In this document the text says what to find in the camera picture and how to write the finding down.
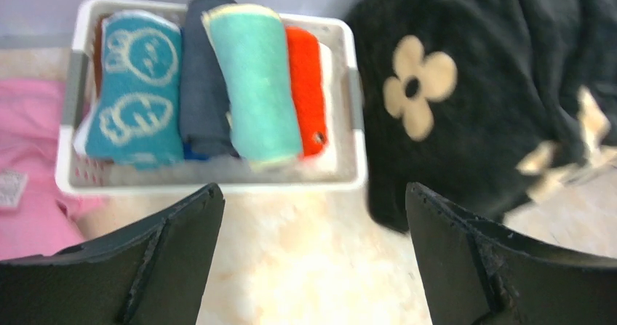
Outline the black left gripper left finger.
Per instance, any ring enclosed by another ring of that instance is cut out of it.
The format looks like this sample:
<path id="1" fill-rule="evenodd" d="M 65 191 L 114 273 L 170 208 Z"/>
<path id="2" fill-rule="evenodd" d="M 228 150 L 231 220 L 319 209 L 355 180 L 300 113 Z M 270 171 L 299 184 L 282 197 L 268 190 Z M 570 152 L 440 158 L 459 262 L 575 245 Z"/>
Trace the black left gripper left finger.
<path id="1" fill-rule="evenodd" d="M 195 324 L 225 200 L 215 183 L 52 256 L 1 262 L 3 324 Z"/>

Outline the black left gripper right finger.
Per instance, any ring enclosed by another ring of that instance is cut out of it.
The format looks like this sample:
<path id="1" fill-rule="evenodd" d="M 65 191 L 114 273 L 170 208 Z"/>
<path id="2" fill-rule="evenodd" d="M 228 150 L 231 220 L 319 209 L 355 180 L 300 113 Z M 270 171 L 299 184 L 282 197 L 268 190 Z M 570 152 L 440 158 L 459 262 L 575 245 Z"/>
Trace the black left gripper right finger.
<path id="1" fill-rule="evenodd" d="M 616 261 L 518 233 L 419 183 L 406 191 L 434 324 L 614 324 Z"/>

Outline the patterned teal yellow towel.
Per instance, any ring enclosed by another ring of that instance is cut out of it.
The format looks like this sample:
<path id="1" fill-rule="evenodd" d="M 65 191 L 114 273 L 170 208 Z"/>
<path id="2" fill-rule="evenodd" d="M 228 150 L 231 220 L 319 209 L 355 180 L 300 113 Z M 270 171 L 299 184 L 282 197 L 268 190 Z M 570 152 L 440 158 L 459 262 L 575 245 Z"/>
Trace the patterned teal yellow towel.
<path id="1" fill-rule="evenodd" d="M 182 41 L 178 25 L 144 10 L 102 21 L 100 94 L 75 135 L 77 154 L 138 169 L 183 160 Z"/>

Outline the white plastic basket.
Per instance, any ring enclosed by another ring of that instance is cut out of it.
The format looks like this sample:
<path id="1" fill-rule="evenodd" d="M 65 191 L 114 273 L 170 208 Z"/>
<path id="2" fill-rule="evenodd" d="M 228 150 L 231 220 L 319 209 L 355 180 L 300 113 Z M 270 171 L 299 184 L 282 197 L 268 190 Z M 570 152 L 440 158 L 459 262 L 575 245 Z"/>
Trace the white plastic basket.
<path id="1" fill-rule="evenodd" d="M 350 27 L 342 20 L 283 14 L 286 25 L 314 34 L 333 52 L 333 107 L 338 165 L 323 172 L 316 159 L 272 172 L 254 172 L 244 162 L 222 157 L 187 161 L 154 171 L 109 164 L 79 156 L 74 133 L 83 119 L 84 99 L 95 96 L 95 30 L 104 15 L 141 9 L 174 23 L 185 19 L 184 4 L 146 0 L 84 0 L 77 12 L 57 145 L 55 181 L 66 193 L 81 195 L 138 195 L 192 192 L 216 182 L 224 193 L 271 190 L 357 190 L 367 181 L 362 90 Z"/>

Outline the small teal yellow towel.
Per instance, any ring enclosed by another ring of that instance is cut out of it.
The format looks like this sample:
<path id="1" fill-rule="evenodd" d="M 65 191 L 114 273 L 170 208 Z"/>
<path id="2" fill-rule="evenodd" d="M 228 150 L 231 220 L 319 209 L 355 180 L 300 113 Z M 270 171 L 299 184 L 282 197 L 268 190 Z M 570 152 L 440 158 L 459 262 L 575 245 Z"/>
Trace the small teal yellow towel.
<path id="1" fill-rule="evenodd" d="M 296 161 L 303 144 L 279 14 L 257 4 L 226 4 L 203 12 L 202 24 L 226 82 L 237 153 L 259 167 Z"/>

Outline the orange towel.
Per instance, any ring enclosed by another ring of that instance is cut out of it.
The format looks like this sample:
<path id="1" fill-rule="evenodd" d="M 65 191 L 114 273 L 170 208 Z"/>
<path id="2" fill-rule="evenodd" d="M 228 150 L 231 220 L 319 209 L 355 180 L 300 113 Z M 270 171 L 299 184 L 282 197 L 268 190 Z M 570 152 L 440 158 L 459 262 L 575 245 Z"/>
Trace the orange towel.
<path id="1" fill-rule="evenodd" d="M 285 34 L 302 157 L 308 158 L 320 154 L 328 141 L 320 46 L 318 39 L 302 28 L 287 26 Z"/>

